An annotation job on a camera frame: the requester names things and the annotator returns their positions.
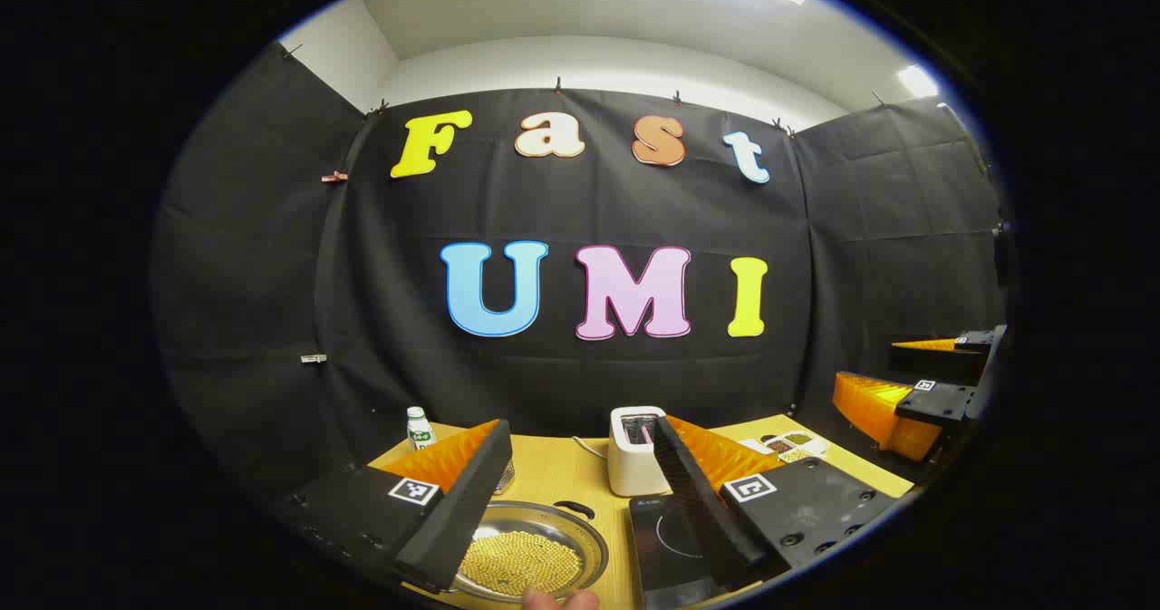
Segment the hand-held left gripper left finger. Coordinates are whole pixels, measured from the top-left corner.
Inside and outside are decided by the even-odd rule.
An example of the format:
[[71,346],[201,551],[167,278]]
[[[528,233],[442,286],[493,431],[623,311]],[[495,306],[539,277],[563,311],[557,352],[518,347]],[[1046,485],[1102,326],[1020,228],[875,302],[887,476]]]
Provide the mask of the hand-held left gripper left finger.
[[437,594],[450,589],[510,459],[508,421],[485,421],[386,465],[324,474],[271,510],[360,576]]

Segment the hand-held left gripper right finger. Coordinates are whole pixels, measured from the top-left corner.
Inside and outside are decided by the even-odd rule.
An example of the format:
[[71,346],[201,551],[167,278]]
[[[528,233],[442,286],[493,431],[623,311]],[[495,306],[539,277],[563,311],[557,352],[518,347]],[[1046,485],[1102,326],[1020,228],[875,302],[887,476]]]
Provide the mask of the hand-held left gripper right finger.
[[670,415],[655,421],[652,444],[711,576],[728,591],[811,566],[896,503],[826,459],[786,463]]

